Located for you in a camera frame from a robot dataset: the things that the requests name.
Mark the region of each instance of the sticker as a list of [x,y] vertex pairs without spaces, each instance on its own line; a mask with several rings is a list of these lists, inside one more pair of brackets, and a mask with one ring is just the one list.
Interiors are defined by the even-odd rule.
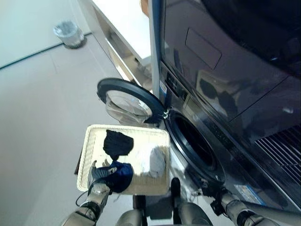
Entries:
[[160,80],[160,88],[163,91],[164,95],[167,93],[167,87],[166,85]]
[[267,205],[249,185],[234,185],[234,187],[247,202],[252,202],[263,206]]

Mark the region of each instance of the small trash bin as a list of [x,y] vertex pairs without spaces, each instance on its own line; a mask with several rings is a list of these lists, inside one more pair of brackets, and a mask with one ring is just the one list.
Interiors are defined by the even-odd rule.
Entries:
[[54,34],[69,48],[79,48],[85,36],[79,27],[72,21],[62,21],[53,28]]

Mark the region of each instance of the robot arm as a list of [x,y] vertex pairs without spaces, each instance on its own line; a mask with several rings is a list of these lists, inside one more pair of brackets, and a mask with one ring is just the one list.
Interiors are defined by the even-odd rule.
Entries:
[[110,194],[109,187],[95,183],[86,201],[62,223],[62,226],[94,226],[99,219]]
[[[228,190],[222,190],[217,200],[236,226],[279,226],[276,222],[255,214]],[[214,210],[217,206],[211,204],[211,207]]]

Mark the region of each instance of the gray tile floor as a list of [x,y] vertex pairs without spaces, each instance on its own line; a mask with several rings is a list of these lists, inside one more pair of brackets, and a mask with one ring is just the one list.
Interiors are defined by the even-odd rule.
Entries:
[[[85,130],[117,124],[96,95],[105,77],[119,74],[92,35],[83,48],[59,46],[0,70],[0,225],[60,225],[76,209]],[[215,225],[233,225],[203,198],[195,202]],[[114,225],[131,208],[132,196],[114,194],[97,225]]]

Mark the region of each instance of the plastic tray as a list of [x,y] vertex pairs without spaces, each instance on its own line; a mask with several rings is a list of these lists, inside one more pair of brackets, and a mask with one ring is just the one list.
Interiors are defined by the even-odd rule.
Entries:
[[[86,130],[85,141],[80,158],[79,173],[77,179],[77,188],[80,191],[88,190],[88,174],[93,161],[97,160],[96,167],[108,166],[112,160],[103,150],[103,141],[107,135],[106,130],[110,129],[116,132],[132,137],[134,147],[127,156],[120,156],[119,162],[130,163],[134,170],[132,182],[122,194],[137,195],[163,195],[169,189],[169,134],[162,129],[150,129],[133,126],[115,126],[115,125],[91,125]],[[157,144],[162,150],[166,168],[163,175],[159,178],[140,175],[140,164],[136,160],[137,152],[143,151],[148,143]]]

